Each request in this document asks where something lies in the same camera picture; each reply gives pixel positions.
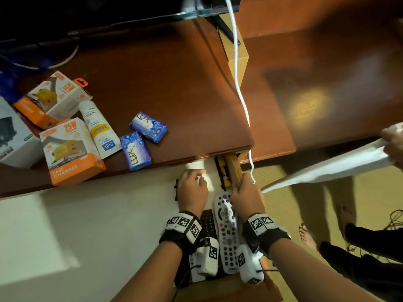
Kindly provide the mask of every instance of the yellow label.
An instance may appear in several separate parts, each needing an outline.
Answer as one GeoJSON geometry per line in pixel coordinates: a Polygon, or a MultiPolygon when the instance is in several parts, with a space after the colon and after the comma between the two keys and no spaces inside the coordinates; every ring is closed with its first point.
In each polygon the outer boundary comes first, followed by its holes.
{"type": "Polygon", "coordinates": [[[110,129],[108,124],[98,124],[91,128],[91,136],[94,139],[96,136],[98,136],[100,133],[104,131],[108,131],[110,129]]]}

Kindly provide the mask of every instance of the wristband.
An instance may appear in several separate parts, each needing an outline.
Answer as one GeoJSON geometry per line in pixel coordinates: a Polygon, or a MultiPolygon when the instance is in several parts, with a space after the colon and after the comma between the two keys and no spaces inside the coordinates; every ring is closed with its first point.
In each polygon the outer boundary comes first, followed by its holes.
{"type": "Polygon", "coordinates": [[[184,255],[196,252],[202,226],[199,218],[189,211],[178,213],[168,220],[160,243],[171,241],[178,245],[184,255]]]}
{"type": "Polygon", "coordinates": [[[242,235],[253,253],[260,251],[269,258],[269,248],[281,238],[291,239],[288,231],[267,214],[255,213],[243,224],[242,235]]]}

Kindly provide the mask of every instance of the white lotion bottle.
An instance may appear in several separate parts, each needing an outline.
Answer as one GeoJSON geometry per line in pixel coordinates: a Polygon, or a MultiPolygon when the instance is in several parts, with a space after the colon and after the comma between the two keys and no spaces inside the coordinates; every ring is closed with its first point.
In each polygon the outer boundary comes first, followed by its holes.
{"type": "Polygon", "coordinates": [[[102,159],[122,149],[119,137],[93,101],[82,101],[79,108],[102,159]]]}

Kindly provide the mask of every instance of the hand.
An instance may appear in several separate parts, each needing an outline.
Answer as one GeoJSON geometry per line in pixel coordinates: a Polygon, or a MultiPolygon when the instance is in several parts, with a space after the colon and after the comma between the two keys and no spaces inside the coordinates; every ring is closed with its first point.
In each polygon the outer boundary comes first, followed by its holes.
{"type": "Polygon", "coordinates": [[[233,186],[231,203],[243,222],[252,214],[266,213],[263,193],[256,185],[253,185],[249,173],[242,175],[240,188],[233,186]]]}
{"type": "Polygon", "coordinates": [[[208,197],[207,182],[202,177],[203,174],[205,169],[187,169],[182,173],[178,182],[179,212],[189,211],[198,218],[202,216],[208,197]]]}
{"type": "Polygon", "coordinates": [[[395,163],[395,166],[403,170],[403,135],[384,129],[380,133],[381,137],[388,142],[383,151],[395,163]]]}

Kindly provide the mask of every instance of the white cable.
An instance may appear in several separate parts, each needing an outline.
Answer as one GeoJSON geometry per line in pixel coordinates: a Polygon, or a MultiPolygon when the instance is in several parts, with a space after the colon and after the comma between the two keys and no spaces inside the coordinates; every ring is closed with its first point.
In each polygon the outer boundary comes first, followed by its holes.
{"type": "MultiPolygon", "coordinates": [[[[234,11],[232,10],[232,4],[231,0],[225,0],[225,3],[228,7],[228,12],[229,12],[229,17],[231,19],[231,25],[232,25],[232,32],[234,33],[234,80],[235,80],[235,88],[237,89],[237,93],[239,96],[239,100],[241,101],[243,111],[245,112],[246,120],[248,121],[248,125],[250,127],[250,121],[249,121],[249,112],[248,108],[246,107],[245,101],[243,100],[243,96],[241,93],[241,90],[239,88],[238,84],[238,34],[237,34],[237,24],[235,23],[235,16],[234,16],[234,11]]],[[[252,154],[251,151],[248,152],[248,158],[249,158],[249,163],[251,164],[251,178],[253,180],[253,184],[256,183],[255,178],[253,177],[253,170],[255,169],[255,166],[252,161],[252,154]]]]}
{"type": "MultiPolygon", "coordinates": [[[[62,66],[64,64],[67,64],[77,54],[77,51],[78,51],[78,45],[75,47],[73,53],[71,53],[71,55],[68,56],[68,58],[66,58],[65,60],[63,60],[62,62],[60,62],[58,64],[51,65],[49,67],[49,69],[55,69],[55,68],[58,68],[58,67],[60,67],[60,66],[62,66]]],[[[25,69],[29,69],[29,70],[39,70],[39,68],[37,68],[37,67],[30,67],[28,65],[18,64],[17,62],[12,62],[12,64],[16,65],[17,67],[21,67],[21,68],[25,68],[25,69]]]]}

